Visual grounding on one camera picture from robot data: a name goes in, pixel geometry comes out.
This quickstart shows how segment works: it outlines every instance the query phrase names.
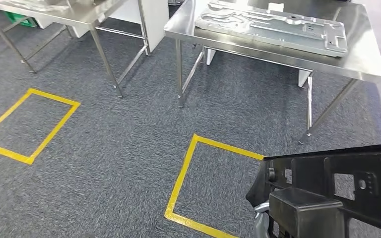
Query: black plastic part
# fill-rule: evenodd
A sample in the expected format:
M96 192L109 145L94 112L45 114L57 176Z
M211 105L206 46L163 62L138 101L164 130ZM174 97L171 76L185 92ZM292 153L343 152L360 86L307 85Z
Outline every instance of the black plastic part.
M270 168L274 168L274 182L267 179ZM291 170L291 184L285 170ZM355 200L335 195L334 174L353 175ZM246 198L255 207L269 199L275 188L288 187L342 202L339 210L345 225L355 218L381 229L381 145L265 157Z
M261 161L255 182L246 194L246 200L249 201L253 207L258 206L269 198L269 193L271 191L269 189L265 190L265 183L268 181L268 167L269 162Z

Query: rectangular hole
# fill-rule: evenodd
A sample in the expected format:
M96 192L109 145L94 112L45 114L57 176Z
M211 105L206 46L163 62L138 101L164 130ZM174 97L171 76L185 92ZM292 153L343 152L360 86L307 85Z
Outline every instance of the rectangular hole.
M348 227L350 238L381 238L381 229L354 218L350 219Z
M293 176L293 175L292 175L291 170L286 169L286 170L285 170L286 183L288 183L288 184L293 184L292 176Z
M355 200L354 175L334 174L335 195Z

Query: stainless steel table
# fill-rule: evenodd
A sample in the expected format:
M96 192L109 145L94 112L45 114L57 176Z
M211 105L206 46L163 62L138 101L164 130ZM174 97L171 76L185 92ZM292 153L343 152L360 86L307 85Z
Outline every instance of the stainless steel table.
M209 1L186 0L164 27L166 36L176 39L179 107L184 106L183 93L199 61L203 59L208 49L310 72L307 80L307 130L300 139L300 143L303 143L317 129L360 80L376 82L380 79L381 55L364 5L336 0L224 0L264 9L268 9L270 2L283 3L284 12L344 23L349 52L345 57L333 58L195 28L195 19L206 8ZM182 82L182 41L204 46L185 82ZM322 115L312 123L312 73L314 71L346 76L352 80Z
M18 54L21 61L25 63L29 68L31 72L35 72L33 67L28 63L28 60L32 58L36 53L38 53L43 47L45 47L51 40L53 40L56 36L58 36L60 33L68 29L70 37L73 35L80 37L83 35L83 33L78 33L77 31L74 31L75 28L78 29L85 29L85 31L90 31L91 35L94 39L94 42L96 44L96 47L100 53L101 58L103 59L103 63L106 67L106 71L109 74L109 77L113 83L113 86L117 88L118 94L121 97L122 92L119 87L119 83L125 78L126 74L130 71L130 69L133 67L133 65L137 62L139 57L145 52L147 55L150 54L148 40L146 37L146 27L145 27L145 19L143 17L143 8L142 8L142 2L141 0L138 1L139 11L141 15L141 30L142 35L136 35L133 33L123 32L116 29L109 29L104 27L99 27L100 23L102 23L104 20L106 20L116 9L118 9L123 3L125 3L127 0L95 0L94 5L85 5L76 3L71 6L70 9L66 11L48 11L48 12L41 12L37 10L31 10L26 9L20 6L16 6L4 1L0 2L0 10L3 11L9 11L13 13L18 13L21 15L24 15L26 17L34 17L43 19L48 22L56 22L63 25L63 27L56 32L52 37L45 40L41 45L36 47L28 56L24 57L20 51L15 47L15 45L12 43L12 41L7 37L5 32L0 29L0 36L5 40L5 42ZM113 75L112 68L109 65L109 62L106 58L106 55L104 53L103 47L100 43L100 38L97 34L98 30L108 31L116 34L121 35L127 35L135 38L140 38L144 40L144 46L142 49L138 52L138 54L135 56L135 58L132 60L132 62L128 65L126 70L122 73L119 79L116 79Z

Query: table top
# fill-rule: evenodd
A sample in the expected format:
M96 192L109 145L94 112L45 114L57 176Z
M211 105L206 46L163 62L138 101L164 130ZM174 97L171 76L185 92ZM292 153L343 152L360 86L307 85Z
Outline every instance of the table top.
M283 3L284 12L342 22L347 36L348 53L344 57L334 58L196 28L195 20L210 0L186 0L164 27L166 36L299 69L372 82L381 79L381 54L366 8L362 4L336 0L224 1L263 9L268 9L270 2Z
M95 5L75 3L65 11L37 11L0 1L0 10L18 13L65 24L68 26L88 26L90 29L103 22L127 0L95 0Z

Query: yellow tape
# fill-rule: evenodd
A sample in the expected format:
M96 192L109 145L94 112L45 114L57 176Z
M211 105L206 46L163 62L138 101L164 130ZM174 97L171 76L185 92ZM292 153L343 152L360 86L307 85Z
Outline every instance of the yellow tape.
M249 150L244 150L244 149L232 146L232 145L227 145L227 144L224 144L224 143L221 143L221 142L218 142L215 140L211 140L208 138L204 138L202 136L198 136L198 141L205 143L205 144L208 144L208 145L212 145L212 146L224 149L224 150L228 150L228 151L231 151L231 152L234 152L237 154L252 157L252 158L257 159L257 160L262 160L264 158L264 156L261 154L258 154L258 153L255 153L255 152L252 152Z
M230 235L228 233L225 233L223 231L217 230L215 228L209 227L207 225L198 223L196 221L193 221L189 218L180 216L178 214L173 213L173 210L176 205L177 198L179 196L180 189L182 187L183 181L185 180L186 172L188 171L189 164L191 163L192 155L195 150L196 144L198 142L202 142L211 146L215 146L224 150L229 150L237 154L245 155L248 157L252 157L257 160L262 160L264 158L263 155L257 154L255 152L251 152L248 150L244 150L232 145L227 145L218 141L214 141L208 138L204 138L202 136L198 136L196 134L193 134L192 140L190 141L190 145L188 148L188 151L186 152L185 159L183 160L182 169L179 172L178 178L176 180L175 186L173 187L172 194L170 196L169 202L167 203L166 212L164 213L164 217L177 222L179 224L182 224L184 226L187 226L189 228L192 228L194 230L203 232L207 235L210 235L212 237L216 238L236 238L236 236Z
M18 101L8 109L8 111L6 111L1 117L0 117L0 123L5 119L7 118L15 109L17 109L19 107L19 105L21 105L21 103L23 103L29 96L31 95L31 92L27 91L26 94L24 94L20 99L18 99Z
M13 158L13 159L15 159L15 160L24 162L24 163L26 163L26 161L29 160L29 157L28 157L28 156L18 154L18 153L16 153L16 152L7 150L7 149L2 148L2 147L0 147L0 154L1 154L1 155L4 155L4 156L7 156L7 157L10 157L10 158Z
M30 88L27 90L27 93L24 94L12 107L8 109L1 117L0 117L0 123L7 118L15 109L17 109L31 94L36 94L38 96L42 96L48 99L52 99L61 103L69 104L72 107L70 110L65 114L65 116L59 121L59 123L55 126L55 128L52 129L52 131L49 133L49 135L46 136L46 138L43 140L42 143L37 147L37 149L30 155L25 156L18 154L14 151L10 151L8 149L0 147L0 154L10 157L12 159L24 162L26 164L32 164L34 159L42 152L42 150L46 147L46 145L49 143L49 141L56 135L56 133L60 130L60 128L65 124L65 122L69 119L69 117L76 111L76 109L81 105L79 102L75 102L66 98L62 98L50 93L45 93L33 88Z

